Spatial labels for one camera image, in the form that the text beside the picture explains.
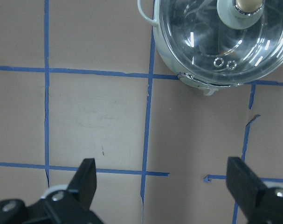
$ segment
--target floor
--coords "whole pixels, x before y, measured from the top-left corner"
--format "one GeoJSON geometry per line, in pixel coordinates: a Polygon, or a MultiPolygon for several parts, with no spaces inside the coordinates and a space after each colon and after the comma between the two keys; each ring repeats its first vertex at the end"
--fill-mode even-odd
{"type": "Polygon", "coordinates": [[[283,182],[283,65],[206,97],[162,62],[135,0],[0,0],[0,200],[30,205],[95,158],[106,224],[245,224],[228,156],[283,182]]]}

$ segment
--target pot handle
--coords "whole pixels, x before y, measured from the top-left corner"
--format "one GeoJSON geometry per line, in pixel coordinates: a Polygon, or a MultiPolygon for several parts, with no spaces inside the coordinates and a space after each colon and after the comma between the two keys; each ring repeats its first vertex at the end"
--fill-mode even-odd
{"type": "Polygon", "coordinates": [[[157,21],[155,14],[154,14],[154,18],[152,20],[149,17],[147,17],[147,15],[143,12],[143,10],[141,8],[141,0],[137,0],[137,6],[138,6],[139,13],[148,23],[150,23],[153,27],[158,26],[159,23],[157,21]]]}

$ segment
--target glass lid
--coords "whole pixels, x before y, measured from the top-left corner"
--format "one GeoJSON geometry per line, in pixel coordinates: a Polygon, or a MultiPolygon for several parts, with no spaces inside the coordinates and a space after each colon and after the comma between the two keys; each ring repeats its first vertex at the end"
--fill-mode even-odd
{"type": "Polygon", "coordinates": [[[283,62],[283,0],[264,0],[253,12],[238,6],[238,0],[160,0],[164,40],[190,75],[241,84],[283,62]]]}

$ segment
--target blue tape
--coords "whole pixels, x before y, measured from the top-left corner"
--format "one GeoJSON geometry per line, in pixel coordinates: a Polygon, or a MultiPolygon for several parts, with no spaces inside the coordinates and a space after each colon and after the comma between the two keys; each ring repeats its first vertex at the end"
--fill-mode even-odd
{"type": "Polygon", "coordinates": [[[280,83],[280,82],[278,82],[278,81],[268,81],[268,80],[255,80],[255,81],[250,82],[250,83],[248,83],[248,84],[283,86],[283,82],[280,83]]]}
{"type": "Polygon", "coordinates": [[[44,2],[44,62],[45,62],[45,121],[44,121],[44,135],[45,135],[45,171],[50,186],[49,173],[49,0],[44,2]]]}
{"type": "Polygon", "coordinates": [[[44,68],[0,66],[1,71],[45,72],[44,68]]]}
{"type": "Polygon", "coordinates": [[[239,210],[239,206],[238,206],[237,202],[235,202],[232,224],[236,224],[237,217],[238,217],[238,210],[239,210]]]}
{"type": "Polygon", "coordinates": [[[154,74],[152,76],[154,79],[167,79],[167,80],[179,80],[178,76],[175,75],[159,75],[159,74],[154,74]]]}
{"type": "Polygon", "coordinates": [[[22,164],[22,163],[11,163],[11,162],[0,162],[0,167],[45,169],[45,165],[22,164]]]}
{"type": "Polygon", "coordinates": [[[146,181],[147,151],[148,151],[148,143],[149,143],[149,129],[150,129],[150,116],[151,116],[151,104],[152,104],[152,83],[153,83],[153,73],[154,73],[154,62],[155,62],[155,40],[152,29],[150,63],[149,63],[148,96],[147,96],[146,114],[145,114],[145,138],[144,138],[142,175],[141,175],[141,186],[140,186],[140,196],[142,200],[142,217],[143,217],[144,201],[145,201],[145,181],[146,181]]]}
{"type": "Polygon", "coordinates": [[[166,176],[166,177],[168,177],[170,175],[170,173],[146,171],[145,175],[147,175],[147,176],[166,176]]]}
{"type": "Polygon", "coordinates": [[[82,74],[82,75],[99,75],[99,76],[134,77],[134,78],[149,77],[149,74],[144,74],[144,73],[124,73],[118,71],[99,71],[99,70],[84,70],[84,69],[65,69],[65,68],[49,68],[49,72],[82,74]]]}
{"type": "Polygon", "coordinates": [[[261,178],[261,180],[267,182],[274,182],[274,183],[283,183],[283,179],[279,179],[279,178],[261,178]]]}
{"type": "MultiPolygon", "coordinates": [[[[0,162],[0,167],[14,167],[14,168],[32,168],[32,169],[46,169],[46,165],[35,164],[23,164],[23,163],[10,163],[0,162]]],[[[63,166],[48,166],[49,170],[63,170],[63,171],[77,171],[78,167],[63,167],[63,166]]],[[[98,173],[107,174],[130,174],[130,175],[142,175],[142,171],[138,170],[122,170],[122,169],[97,169],[98,173]]],[[[169,176],[169,173],[163,172],[146,172],[148,176],[169,176]]]]}
{"type": "Polygon", "coordinates": [[[247,125],[245,128],[245,135],[244,135],[244,144],[243,144],[243,149],[242,149],[242,161],[245,161],[246,159],[246,151],[247,151],[247,145],[248,145],[248,140],[249,140],[249,132],[250,132],[250,126],[251,124],[260,117],[260,115],[256,115],[247,125]]]}
{"type": "Polygon", "coordinates": [[[142,159],[142,176],[141,176],[141,187],[140,195],[142,202],[145,199],[145,179],[146,179],[146,166],[147,166],[147,151],[149,142],[149,129],[150,129],[150,116],[151,116],[151,103],[152,103],[152,78],[149,78],[148,96],[145,114],[145,138],[143,148],[143,159],[142,159]]]}
{"type": "MultiPolygon", "coordinates": [[[[215,180],[226,180],[226,176],[224,175],[207,175],[203,181],[204,182],[211,182],[213,179],[215,180]]],[[[268,181],[268,182],[274,182],[274,183],[283,183],[283,179],[281,178],[267,178],[267,177],[262,177],[262,181],[268,181]]]]}
{"type": "Polygon", "coordinates": [[[251,85],[250,100],[249,100],[249,110],[252,109],[252,106],[253,106],[253,103],[254,103],[255,91],[256,91],[256,85],[255,85],[255,84],[252,84],[252,85],[251,85]]]}
{"type": "Polygon", "coordinates": [[[226,180],[226,176],[223,175],[207,175],[205,178],[203,178],[203,182],[212,182],[212,180],[226,180]]]}

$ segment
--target wooden knob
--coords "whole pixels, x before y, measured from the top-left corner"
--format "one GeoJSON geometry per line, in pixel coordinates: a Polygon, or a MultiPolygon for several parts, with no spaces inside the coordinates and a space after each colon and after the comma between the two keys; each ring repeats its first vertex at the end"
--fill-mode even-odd
{"type": "Polygon", "coordinates": [[[246,13],[254,13],[263,5],[264,0],[236,0],[238,8],[246,13]]]}

